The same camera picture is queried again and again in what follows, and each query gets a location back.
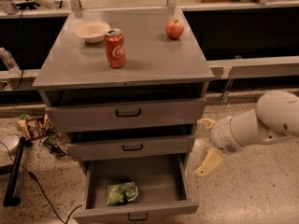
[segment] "bowl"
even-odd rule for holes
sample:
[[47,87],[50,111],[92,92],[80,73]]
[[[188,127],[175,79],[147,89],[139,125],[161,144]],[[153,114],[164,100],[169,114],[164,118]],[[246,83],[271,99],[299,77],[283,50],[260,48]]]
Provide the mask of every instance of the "bowl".
[[[18,135],[11,135],[3,139],[1,142],[8,148],[9,153],[17,150],[20,138]],[[7,149],[0,144],[0,150],[7,151]]]
[[109,24],[103,21],[86,21],[79,24],[74,33],[88,43],[98,43],[104,39],[106,31],[110,29]]

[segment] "gray tabletop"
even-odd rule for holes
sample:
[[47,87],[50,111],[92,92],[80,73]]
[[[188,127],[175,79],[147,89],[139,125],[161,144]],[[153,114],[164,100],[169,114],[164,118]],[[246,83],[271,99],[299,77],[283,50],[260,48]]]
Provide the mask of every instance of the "gray tabletop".
[[[178,40],[165,34],[164,26],[169,19],[184,23],[185,31]],[[108,65],[104,41],[88,44],[74,34],[74,28],[85,21],[104,21],[122,30],[127,58],[124,67],[113,69]],[[97,88],[212,78],[180,9],[89,9],[70,13],[33,86],[42,90]]]

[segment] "can lid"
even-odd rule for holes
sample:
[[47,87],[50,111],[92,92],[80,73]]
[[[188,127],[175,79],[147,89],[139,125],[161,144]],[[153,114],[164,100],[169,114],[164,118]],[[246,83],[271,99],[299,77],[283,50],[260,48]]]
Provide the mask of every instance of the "can lid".
[[121,30],[118,28],[111,28],[106,31],[106,35],[108,35],[108,36],[116,36],[116,35],[120,35],[120,34],[121,34]]

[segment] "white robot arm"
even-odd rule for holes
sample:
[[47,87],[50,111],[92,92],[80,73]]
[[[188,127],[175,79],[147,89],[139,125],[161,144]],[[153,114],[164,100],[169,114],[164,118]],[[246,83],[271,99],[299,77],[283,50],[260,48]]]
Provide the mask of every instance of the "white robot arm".
[[264,94],[254,109],[215,122],[212,145],[224,153],[254,144],[267,145],[299,138],[299,97],[285,91]]

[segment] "black metal leg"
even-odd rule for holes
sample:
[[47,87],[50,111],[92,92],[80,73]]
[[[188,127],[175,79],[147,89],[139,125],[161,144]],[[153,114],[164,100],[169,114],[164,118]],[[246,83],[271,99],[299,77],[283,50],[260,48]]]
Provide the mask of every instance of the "black metal leg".
[[20,169],[20,164],[21,164],[21,156],[22,156],[22,151],[24,148],[25,144],[25,138],[21,137],[19,144],[18,144],[18,150],[16,153],[16,159],[12,167],[10,179],[8,182],[7,186],[7,194],[3,202],[3,206],[15,206],[20,203],[20,198],[18,197],[13,197],[13,193],[16,187],[17,179],[18,179],[18,174],[19,174],[19,169]]

